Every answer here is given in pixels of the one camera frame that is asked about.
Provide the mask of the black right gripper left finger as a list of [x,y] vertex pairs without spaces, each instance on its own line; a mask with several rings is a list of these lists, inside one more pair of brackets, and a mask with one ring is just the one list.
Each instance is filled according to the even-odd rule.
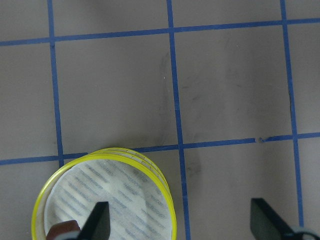
[[78,240],[108,240],[111,235],[109,203],[97,202],[79,232]]

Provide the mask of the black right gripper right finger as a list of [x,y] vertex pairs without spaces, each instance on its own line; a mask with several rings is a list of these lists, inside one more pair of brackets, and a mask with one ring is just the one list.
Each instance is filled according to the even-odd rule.
[[303,233],[294,230],[263,199],[250,200],[250,230],[256,240],[302,240]]

